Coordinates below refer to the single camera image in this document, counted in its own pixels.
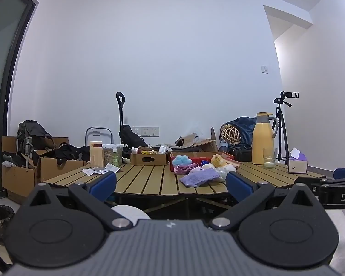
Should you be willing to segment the clear drinking glass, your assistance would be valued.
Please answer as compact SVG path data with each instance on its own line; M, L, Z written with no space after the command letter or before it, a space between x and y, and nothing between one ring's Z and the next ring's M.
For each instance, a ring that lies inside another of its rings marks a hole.
M273 168L275 166L275 153L276 148L263 148L263 160L264 160L264 167L265 168Z

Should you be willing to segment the black backpack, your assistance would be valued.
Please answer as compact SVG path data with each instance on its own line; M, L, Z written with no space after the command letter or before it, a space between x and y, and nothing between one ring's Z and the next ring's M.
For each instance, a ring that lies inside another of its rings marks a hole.
M18 125L16 151L27 157L35 150L54 149L53 137L35 120L25 120Z

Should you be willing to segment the pink satin scrunchie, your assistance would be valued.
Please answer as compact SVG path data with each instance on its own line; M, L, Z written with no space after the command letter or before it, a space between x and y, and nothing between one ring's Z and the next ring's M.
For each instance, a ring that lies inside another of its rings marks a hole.
M188 166L188 170L191 171L191 170L193 170L194 168L198 168L198 167L199 167L199 165L198 165L197 163L192 163L192 164L190 164L190 165Z
M180 164L174 167L175 175L187 175L189 173L189 165Z

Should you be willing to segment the yellow thermos jug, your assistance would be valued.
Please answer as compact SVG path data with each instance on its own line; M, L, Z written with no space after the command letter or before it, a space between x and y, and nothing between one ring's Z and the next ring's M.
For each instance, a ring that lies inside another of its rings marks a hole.
M264 164L263 149L273 149L277 131L277 120L272 113L257 113L252 134L252 164Z

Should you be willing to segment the purple knitted cloth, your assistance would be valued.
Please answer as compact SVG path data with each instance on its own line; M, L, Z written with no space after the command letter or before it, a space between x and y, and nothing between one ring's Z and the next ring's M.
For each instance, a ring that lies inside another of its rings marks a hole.
M219 173L209 168L207 170L191 171L188 175L183 176L179 181L185 185L185 187L199 187L206 182L213 181L219 178Z

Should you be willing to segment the dark blue velvet cloth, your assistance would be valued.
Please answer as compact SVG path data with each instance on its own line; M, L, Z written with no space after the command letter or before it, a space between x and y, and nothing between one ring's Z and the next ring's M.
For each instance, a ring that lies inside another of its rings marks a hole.
M231 124L235 126L241 134L241 142L237 145L228 144L229 148L233 148L233 147L252 148L252 135L253 135L254 127L256 125L256 118L238 117L237 119L234 119L224 124Z

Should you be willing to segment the large open cardboard box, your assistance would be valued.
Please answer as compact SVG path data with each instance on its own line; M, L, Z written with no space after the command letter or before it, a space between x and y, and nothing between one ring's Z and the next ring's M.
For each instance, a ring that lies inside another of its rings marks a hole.
M154 145L152 148L154 150L158 150L161 146L165 146L171 151L219 151L217 147L216 133L214 127L210 128L210 138L204 138L203 136L200 136L198 133L196 134L199 136L199 141L194 146L189 148L180 149L175 145L175 143L162 143L159 145Z

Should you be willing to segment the white wall socket strip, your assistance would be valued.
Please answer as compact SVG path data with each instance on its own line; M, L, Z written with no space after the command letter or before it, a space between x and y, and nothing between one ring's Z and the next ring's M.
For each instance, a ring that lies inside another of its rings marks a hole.
M138 136L159 137L159 127L157 126L133 126L131 129Z

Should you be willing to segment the small brown cardboard box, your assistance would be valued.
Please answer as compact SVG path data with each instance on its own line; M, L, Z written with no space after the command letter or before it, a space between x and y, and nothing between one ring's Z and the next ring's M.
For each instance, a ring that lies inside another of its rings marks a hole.
M167 165L168 154L158 153L150 147L132 148L131 164L135 166L164 166Z

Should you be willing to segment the wooden block clock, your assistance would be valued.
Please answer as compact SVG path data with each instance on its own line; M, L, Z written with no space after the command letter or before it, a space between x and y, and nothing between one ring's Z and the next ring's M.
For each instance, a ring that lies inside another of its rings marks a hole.
M92 168L104 168L104 151L101 141L89 143L89 156Z

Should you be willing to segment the black clothes pile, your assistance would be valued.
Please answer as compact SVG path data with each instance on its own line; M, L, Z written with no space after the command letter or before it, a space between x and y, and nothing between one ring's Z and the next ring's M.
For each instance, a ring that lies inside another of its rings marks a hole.
M61 166L67 161L90 161L89 146L75 147L69 143L63 142L58 148L48 151L41 155L42 158L51 158L57 160L57 165Z

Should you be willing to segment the woven rattan ball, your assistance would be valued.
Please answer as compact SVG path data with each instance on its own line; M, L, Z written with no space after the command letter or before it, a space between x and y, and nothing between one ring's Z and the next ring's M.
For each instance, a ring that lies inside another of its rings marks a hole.
M228 144L237 145L241 142L241 134L235 126L224 124L220 129L220 139Z

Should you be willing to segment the black trolley bag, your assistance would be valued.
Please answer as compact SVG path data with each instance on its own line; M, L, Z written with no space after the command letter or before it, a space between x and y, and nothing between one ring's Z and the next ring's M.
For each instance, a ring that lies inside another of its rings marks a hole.
M129 148L148 147L146 142L137 134L135 134L129 125L122 125L119 136L121 143Z

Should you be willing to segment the metal folding stool frame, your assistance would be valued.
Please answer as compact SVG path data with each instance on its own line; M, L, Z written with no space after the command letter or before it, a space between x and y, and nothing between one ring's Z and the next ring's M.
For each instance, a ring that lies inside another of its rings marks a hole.
M94 141L101 142L105 149L113 149L113 133L109 128L89 127L85 131L85 145L90 147Z

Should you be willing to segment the floor cardboard box left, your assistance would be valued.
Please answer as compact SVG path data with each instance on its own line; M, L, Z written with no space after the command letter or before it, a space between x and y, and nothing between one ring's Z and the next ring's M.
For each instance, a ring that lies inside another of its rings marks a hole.
M22 203L36 184L41 181L48 181L59 175L82 168L87 164L83 160L66 160L61 163L59 160L43 157L42 154L58 148L68 142L67 137L54 137L45 139L44 142L49 146L46 149L36 149L34 156L37 160L25 160L23 167L12 166L2 168L2 186L7 190L9 199Z

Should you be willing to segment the blue fluffy cloud toy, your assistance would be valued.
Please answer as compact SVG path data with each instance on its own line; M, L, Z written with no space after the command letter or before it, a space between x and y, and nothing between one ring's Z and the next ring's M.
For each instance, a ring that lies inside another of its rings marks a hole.
M179 165L190 165L193 161L187 155L177 155L171 163L176 167Z

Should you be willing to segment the purple tissue box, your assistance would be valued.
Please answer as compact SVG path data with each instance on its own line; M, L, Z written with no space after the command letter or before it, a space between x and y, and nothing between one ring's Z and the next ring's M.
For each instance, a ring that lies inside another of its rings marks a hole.
M299 149L294 147L290 151L288 160L288 173L290 174L306 174L308 168L307 157Z

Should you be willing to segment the white paper sheet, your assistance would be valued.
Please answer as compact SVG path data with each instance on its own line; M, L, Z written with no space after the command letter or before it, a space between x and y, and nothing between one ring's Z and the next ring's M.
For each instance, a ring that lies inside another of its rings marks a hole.
M95 167L95 168L82 169L82 172L84 172L85 175L87 175L87 176L91 176L94 174L104 175L104 174L107 174L110 172L117 173L119 170L120 170L119 167L108 163L105 167Z

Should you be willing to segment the blue water bottle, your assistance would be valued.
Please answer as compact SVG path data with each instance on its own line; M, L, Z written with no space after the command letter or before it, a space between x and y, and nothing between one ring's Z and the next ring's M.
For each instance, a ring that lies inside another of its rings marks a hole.
M228 143L225 140L220 141L219 151L227 152L228 149L229 149Z

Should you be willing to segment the red cardboard pumpkin box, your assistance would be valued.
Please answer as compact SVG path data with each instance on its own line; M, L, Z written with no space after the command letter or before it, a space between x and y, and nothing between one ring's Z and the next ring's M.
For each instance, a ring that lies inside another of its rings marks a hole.
M234 159L234 156L230 155L229 153L225 153L222 151L214 152L214 151L198 151L198 152L171 152L169 157L169 168L170 171L174 170L173 160L179 155L184 156L186 155L189 159L191 159L194 163L201 165L202 161L210 161L214 155L221 155L223 159L226 161L230 161L236 163L237 161Z

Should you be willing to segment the black suitcase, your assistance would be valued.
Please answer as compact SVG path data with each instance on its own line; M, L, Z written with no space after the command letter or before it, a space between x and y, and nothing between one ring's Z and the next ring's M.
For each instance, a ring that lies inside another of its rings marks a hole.
M228 153L234 157L234 160L238 162L251 162L252 161L252 149L243 147L233 147L228 149Z

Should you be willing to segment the yellow white plush toy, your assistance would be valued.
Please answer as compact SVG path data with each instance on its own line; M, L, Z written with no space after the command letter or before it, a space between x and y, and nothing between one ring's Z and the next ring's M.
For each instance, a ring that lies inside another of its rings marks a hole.
M211 160L210 163L215 167L215 168L221 168L224 167L226 165L228 165L228 163L226 162L226 160L219 154L215 154Z

